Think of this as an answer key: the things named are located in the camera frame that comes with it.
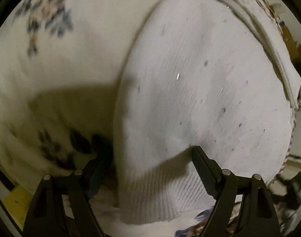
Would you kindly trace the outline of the cream floral fleece blanket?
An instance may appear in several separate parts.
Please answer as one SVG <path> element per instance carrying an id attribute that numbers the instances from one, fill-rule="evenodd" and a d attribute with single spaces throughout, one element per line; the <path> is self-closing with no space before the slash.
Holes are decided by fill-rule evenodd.
<path id="1" fill-rule="evenodd" d="M 173 236 L 204 210 L 127 224 L 120 217 L 114 116 L 124 67 L 163 0 L 22 0 L 0 28 L 0 164 L 29 192 L 102 159 L 91 200 L 110 236 Z"/>

